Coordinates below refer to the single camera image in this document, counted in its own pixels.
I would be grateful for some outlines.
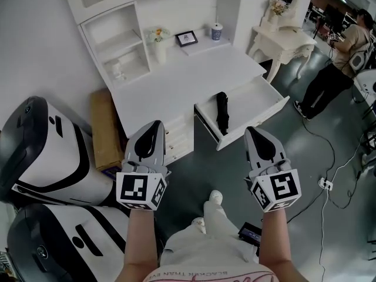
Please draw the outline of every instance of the backpack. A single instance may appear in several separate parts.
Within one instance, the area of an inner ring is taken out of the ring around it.
[[[362,28],[362,30],[364,32],[365,40],[367,41],[367,43],[357,49],[348,61],[349,65],[356,74],[363,70],[365,65],[368,63],[373,48],[370,35],[364,28]]]

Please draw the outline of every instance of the flower vase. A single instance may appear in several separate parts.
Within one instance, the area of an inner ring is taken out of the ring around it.
[[[269,23],[270,23],[270,31],[278,30],[278,16],[274,12],[271,12],[270,14]]]
[[[158,63],[164,65],[166,63],[166,47],[163,42],[154,43],[154,53]]]

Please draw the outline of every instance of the curved table leg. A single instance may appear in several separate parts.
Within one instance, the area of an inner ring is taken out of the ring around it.
[[[281,66],[281,61],[279,59],[273,59],[273,63],[271,64],[269,75],[266,79],[268,83],[271,83],[273,78],[276,76],[280,66]]]
[[[301,78],[300,72],[306,66],[306,64],[308,63],[308,61],[310,60],[310,58],[311,58],[311,54],[309,54],[308,56],[304,57],[303,61],[301,62],[301,65],[300,65],[300,67],[298,69],[298,72],[296,73],[296,78],[297,79]]]
[[[258,49],[259,49],[259,45],[258,45],[258,43],[254,43],[254,44],[252,45],[251,49],[249,50],[248,55],[249,55],[251,58],[254,58],[254,55],[255,55],[256,51],[258,51]]]

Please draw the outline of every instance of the drawer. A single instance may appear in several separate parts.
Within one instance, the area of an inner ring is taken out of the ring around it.
[[[248,126],[258,126],[279,112],[289,100],[283,98],[264,78],[258,76],[251,82],[227,92],[229,128],[223,136],[216,119],[218,115],[217,100],[213,96],[194,106],[197,117],[218,143],[217,150],[231,144],[244,135]]]
[[[185,141],[188,141],[187,134],[185,134],[185,133],[180,134],[180,135],[172,138],[168,142],[166,141],[166,151],[168,151],[169,149],[174,149],[176,146],[178,146],[179,144],[181,144]]]
[[[184,116],[181,116],[164,126],[164,132],[166,135],[166,143],[171,142],[173,139],[179,137],[180,135],[184,134],[184,130],[186,129],[186,121]]]
[[[176,143],[176,145],[166,146],[166,158],[172,157],[173,155],[179,154],[180,151],[189,148],[188,139]]]
[[[179,158],[189,154],[193,151],[192,146],[189,145],[188,142],[185,142],[182,145],[176,146],[173,150],[170,150],[168,153],[166,153],[165,157],[165,166],[168,164],[171,164],[178,160]]]

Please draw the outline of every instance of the black pants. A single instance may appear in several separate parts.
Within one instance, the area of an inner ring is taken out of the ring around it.
[[[320,70],[316,78],[310,83],[305,92],[304,99],[300,104],[302,112],[311,119],[320,114],[327,105],[342,91],[351,88],[354,81],[333,64]],[[312,108],[316,99],[323,94],[315,107]]]

